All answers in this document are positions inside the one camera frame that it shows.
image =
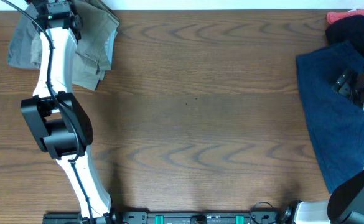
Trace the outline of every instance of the tabletop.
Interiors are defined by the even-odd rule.
[[[327,45],[326,11],[115,13],[113,70],[96,91],[74,92],[120,209],[243,211],[328,199],[295,63]],[[0,223],[80,209],[21,115],[39,71],[7,65],[20,16],[0,12]]]

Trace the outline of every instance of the wood grain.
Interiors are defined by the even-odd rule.
[[[113,70],[75,86],[103,184],[122,207],[248,210],[329,195],[295,56],[326,45],[325,11],[120,11]],[[20,112],[37,70],[6,64],[20,15],[0,12],[0,223],[78,211]]]

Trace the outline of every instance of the black mount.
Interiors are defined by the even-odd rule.
[[[294,222],[294,216],[296,213],[296,208],[298,207],[299,203],[301,203],[302,201],[300,200],[296,200],[291,202],[287,208],[286,211],[284,212],[284,216],[281,218],[280,223],[285,223],[285,224],[295,224]]]
[[[81,39],[82,19],[71,0],[28,0],[37,9],[37,23],[44,29],[63,27],[71,29],[77,40]]]
[[[364,105],[364,72],[357,73],[350,68],[346,69],[332,89],[362,108]]]
[[[52,110],[58,109],[51,97],[39,98],[34,96],[31,99],[22,100],[22,115],[40,150],[49,152],[52,159],[76,154],[76,134],[81,140],[80,144],[83,150],[81,150],[80,156],[83,156],[86,147],[93,142],[93,129],[89,117],[72,93],[59,92],[57,100],[62,102],[59,104],[59,107],[62,107],[60,110],[62,119],[50,121],[45,119],[52,114]],[[74,124],[77,133],[73,132],[70,122]]]
[[[252,218],[258,224],[278,223],[277,210],[258,210],[252,212]],[[80,214],[44,215],[43,224],[87,224]],[[147,213],[124,212],[116,215],[105,215],[95,219],[95,224],[255,224],[250,213]]]
[[[364,170],[335,189],[327,214],[331,223],[364,224]]]

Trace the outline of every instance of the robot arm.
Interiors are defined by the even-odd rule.
[[[49,152],[65,171],[80,202],[82,218],[88,220],[108,216],[111,198],[93,163],[91,123],[72,94],[72,63],[77,39],[80,39],[81,20],[71,1],[35,0],[31,3],[39,12],[37,21],[44,27],[54,49],[52,63],[49,65],[49,40],[41,32],[42,63],[39,81],[33,99],[22,100],[22,114],[41,150]],[[57,100],[64,104],[57,105],[50,97],[46,83],[49,66],[52,89],[57,94]],[[45,117],[57,112],[60,112],[62,119],[45,120]],[[69,162],[76,157],[78,144],[82,151],[75,162]]]
[[[364,72],[346,70],[333,90],[364,109]],[[330,200],[301,202],[295,206],[295,224],[364,224],[364,168],[361,173],[335,189]]]

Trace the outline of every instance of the towel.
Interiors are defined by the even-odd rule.
[[[362,171],[364,111],[332,91],[343,71],[362,72],[364,58],[349,41],[296,58],[306,125],[330,194]]]
[[[38,16],[38,12],[34,6],[28,6],[26,13],[28,13],[33,18]],[[21,69],[40,68],[40,62],[39,65],[34,65],[31,63],[32,40],[34,39],[36,33],[37,30],[35,29],[34,25],[32,25],[32,22],[26,16],[21,16],[19,22],[17,23],[16,29],[14,30],[13,38],[10,41],[9,50],[7,51],[8,65]]]

